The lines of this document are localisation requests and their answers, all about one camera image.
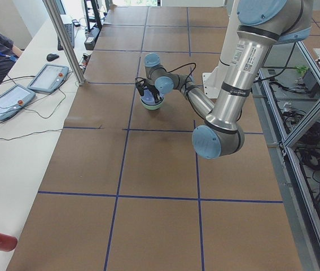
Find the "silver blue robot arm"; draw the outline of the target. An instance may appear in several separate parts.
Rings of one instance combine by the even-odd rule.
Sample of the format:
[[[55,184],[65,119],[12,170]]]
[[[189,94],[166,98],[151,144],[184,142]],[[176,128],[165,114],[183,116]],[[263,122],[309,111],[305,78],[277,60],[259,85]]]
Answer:
[[[155,53],[144,59],[145,85],[155,104],[163,95],[179,90],[204,125],[194,129],[192,145],[198,155],[215,159],[231,155],[244,144],[238,117],[269,49],[275,44],[295,43],[308,37],[311,30],[313,1],[235,1],[226,33],[238,37],[229,48],[226,70],[212,73],[218,97],[212,102],[189,75],[167,71]]]

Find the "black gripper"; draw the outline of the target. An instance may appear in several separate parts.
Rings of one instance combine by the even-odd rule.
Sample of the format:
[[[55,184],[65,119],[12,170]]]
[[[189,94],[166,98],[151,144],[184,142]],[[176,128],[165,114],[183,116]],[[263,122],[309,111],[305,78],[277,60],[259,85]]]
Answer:
[[[160,103],[161,102],[161,95],[157,88],[150,83],[148,79],[144,80],[144,88],[147,89],[153,96],[155,103]]]

